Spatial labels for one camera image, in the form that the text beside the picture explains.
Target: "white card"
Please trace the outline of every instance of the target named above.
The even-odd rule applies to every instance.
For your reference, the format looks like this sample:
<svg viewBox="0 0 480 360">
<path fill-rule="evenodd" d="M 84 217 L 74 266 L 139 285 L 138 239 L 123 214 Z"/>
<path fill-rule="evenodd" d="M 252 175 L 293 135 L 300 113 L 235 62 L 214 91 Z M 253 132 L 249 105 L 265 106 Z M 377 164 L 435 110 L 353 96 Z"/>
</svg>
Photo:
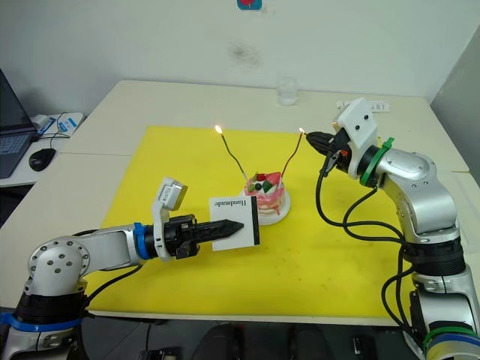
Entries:
<svg viewBox="0 0 480 360">
<path fill-rule="evenodd" d="M 246 248 L 260 244 L 257 198 L 255 196 L 210 198 L 210 221 L 224 219 L 243 223 L 243 228 L 228 238 L 212 241 L 213 251 Z"/>
</svg>

